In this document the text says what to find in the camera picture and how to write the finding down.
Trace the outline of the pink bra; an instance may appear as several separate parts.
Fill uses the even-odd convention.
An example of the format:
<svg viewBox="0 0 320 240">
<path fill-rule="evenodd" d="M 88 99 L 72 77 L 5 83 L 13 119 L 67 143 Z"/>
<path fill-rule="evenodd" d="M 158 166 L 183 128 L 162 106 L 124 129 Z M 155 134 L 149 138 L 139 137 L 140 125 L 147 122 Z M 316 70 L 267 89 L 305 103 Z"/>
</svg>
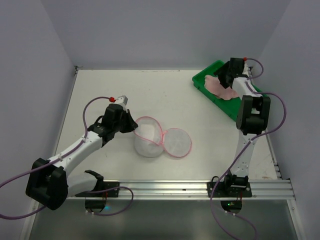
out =
<svg viewBox="0 0 320 240">
<path fill-rule="evenodd" d="M 217 77 L 206 75 L 204 77 L 204 87 L 218 99 L 229 101 L 238 98 L 239 95 L 232 88 L 223 88 Z"/>
</svg>

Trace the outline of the white garment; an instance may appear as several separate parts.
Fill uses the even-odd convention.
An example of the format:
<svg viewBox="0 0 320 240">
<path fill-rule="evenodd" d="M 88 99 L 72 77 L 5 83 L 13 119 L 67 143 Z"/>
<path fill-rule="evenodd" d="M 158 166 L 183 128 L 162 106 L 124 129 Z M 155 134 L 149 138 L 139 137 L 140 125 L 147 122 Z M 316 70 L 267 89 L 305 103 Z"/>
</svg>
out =
<svg viewBox="0 0 320 240">
<path fill-rule="evenodd" d="M 138 135 L 144 139 L 154 141 L 157 136 L 156 128 L 151 124 L 141 124 L 138 128 Z"/>
</svg>

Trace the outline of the white mesh laundry bag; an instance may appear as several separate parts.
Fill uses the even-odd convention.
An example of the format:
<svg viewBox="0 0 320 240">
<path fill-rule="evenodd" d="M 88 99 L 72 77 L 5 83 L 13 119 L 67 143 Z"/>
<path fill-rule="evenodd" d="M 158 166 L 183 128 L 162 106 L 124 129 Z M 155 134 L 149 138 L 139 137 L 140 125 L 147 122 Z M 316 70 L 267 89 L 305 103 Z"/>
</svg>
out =
<svg viewBox="0 0 320 240">
<path fill-rule="evenodd" d="M 163 130 L 160 123 L 150 116 L 139 117 L 136 123 L 138 128 L 141 124 L 149 124 L 156 129 L 154 141 L 140 137 L 138 128 L 133 131 L 135 135 L 134 148 L 139 155 L 146 158 L 156 158 L 165 152 L 172 158 L 180 159 L 190 153 L 192 140 L 183 129 L 169 128 Z"/>
</svg>

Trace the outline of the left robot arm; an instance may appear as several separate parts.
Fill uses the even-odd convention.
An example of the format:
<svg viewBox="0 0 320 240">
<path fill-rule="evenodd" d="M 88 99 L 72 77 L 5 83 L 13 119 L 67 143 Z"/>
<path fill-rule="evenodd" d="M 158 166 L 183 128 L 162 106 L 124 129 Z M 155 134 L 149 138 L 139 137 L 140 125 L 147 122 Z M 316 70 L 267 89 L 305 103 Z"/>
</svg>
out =
<svg viewBox="0 0 320 240">
<path fill-rule="evenodd" d="M 87 157 L 104 147 L 116 133 L 130 133 L 138 127 L 124 103 L 111 103 L 73 145 L 49 159 L 32 165 L 25 193 L 50 210 L 58 209 L 68 197 L 101 194 L 104 178 L 93 170 L 76 176 L 71 172 Z"/>
</svg>

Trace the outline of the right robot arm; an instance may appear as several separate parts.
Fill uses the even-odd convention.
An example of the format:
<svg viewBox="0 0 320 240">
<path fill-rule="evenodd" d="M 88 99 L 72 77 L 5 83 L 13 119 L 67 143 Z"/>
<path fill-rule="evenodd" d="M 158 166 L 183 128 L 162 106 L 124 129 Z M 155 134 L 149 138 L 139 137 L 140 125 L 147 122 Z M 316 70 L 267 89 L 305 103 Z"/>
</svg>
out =
<svg viewBox="0 0 320 240">
<path fill-rule="evenodd" d="M 246 58 L 230 58 L 214 72 L 220 84 L 230 87 L 240 98 L 236 118 L 239 130 L 235 159 L 226 173 L 217 181 L 208 183 L 213 198 L 250 198 L 253 196 L 249 183 L 249 166 L 258 137 L 266 130 L 271 99 L 257 92 L 245 73 Z"/>
</svg>

